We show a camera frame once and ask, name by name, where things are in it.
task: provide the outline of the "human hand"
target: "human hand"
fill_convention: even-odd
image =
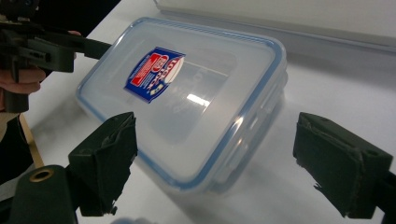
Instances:
[[[19,70],[19,82],[12,78],[11,71],[0,69],[0,111],[5,110],[4,90],[15,93],[30,94],[40,90],[40,82],[46,78],[46,73],[32,66]]]

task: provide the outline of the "clear plastic container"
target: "clear plastic container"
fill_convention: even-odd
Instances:
[[[142,18],[77,98],[101,121],[134,111],[136,161],[163,189],[223,192],[269,128],[287,79],[286,52],[273,38]]]

